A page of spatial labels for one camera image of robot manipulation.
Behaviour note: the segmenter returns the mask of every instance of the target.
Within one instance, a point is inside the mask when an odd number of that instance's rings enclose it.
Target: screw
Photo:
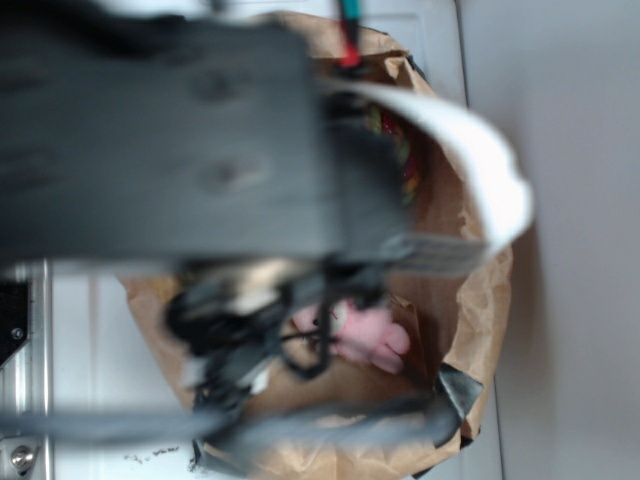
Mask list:
[[[23,337],[24,330],[22,330],[21,328],[14,328],[13,330],[11,330],[11,338],[13,338],[14,340],[22,340]]]
[[[11,466],[19,473],[24,473],[33,466],[35,455],[33,450],[24,445],[16,448],[11,454]]]

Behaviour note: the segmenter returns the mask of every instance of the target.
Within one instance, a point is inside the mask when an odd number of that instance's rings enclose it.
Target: pink plush toy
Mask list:
[[[293,316],[302,333],[316,330],[318,307],[311,306]],[[389,373],[402,370],[400,355],[409,351],[409,335],[393,323],[388,308],[358,310],[350,300],[343,300],[331,310],[331,333],[336,340],[331,353],[358,363],[373,363]]]

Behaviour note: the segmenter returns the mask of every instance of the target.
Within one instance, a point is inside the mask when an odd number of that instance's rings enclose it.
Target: gray wall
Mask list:
[[[505,478],[640,478],[640,1],[459,3],[469,103],[537,194],[497,374]]]

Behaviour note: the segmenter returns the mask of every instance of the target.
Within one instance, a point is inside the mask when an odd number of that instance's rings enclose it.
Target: brown paper bag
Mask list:
[[[281,12],[278,20],[309,40],[310,55],[325,68],[340,56],[341,33],[336,23],[308,15]],[[362,50],[371,65],[369,80],[433,95],[412,67],[406,50],[391,37],[362,31]],[[412,149],[420,159],[420,187],[414,199],[415,229],[467,239],[482,238],[473,206],[457,174],[457,160],[424,135],[406,126]],[[444,361],[484,385],[484,391],[460,431],[444,446],[428,442],[393,449],[338,452],[327,446],[304,449],[278,445],[258,462],[253,478],[397,479],[425,470],[460,450],[462,437],[479,432],[506,328],[510,303],[512,255],[507,249],[469,275],[458,279],[397,276],[391,279],[396,322],[411,336],[405,357],[408,372],[433,380]],[[192,392],[180,383],[187,347],[163,327],[163,308],[179,291],[175,278],[122,280],[128,301],[149,348],[181,402],[190,407]],[[269,387],[254,397],[246,415],[288,411],[331,401],[381,402],[414,391],[415,377],[390,375],[371,365],[350,364],[334,357],[325,374],[301,382],[279,361],[269,370]]]

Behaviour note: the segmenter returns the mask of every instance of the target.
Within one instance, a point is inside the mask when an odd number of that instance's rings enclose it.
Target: white strap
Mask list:
[[[445,100],[365,82],[332,82],[405,117],[457,157],[482,222],[485,259],[509,245],[531,224],[533,195],[516,167],[507,140],[478,115]]]

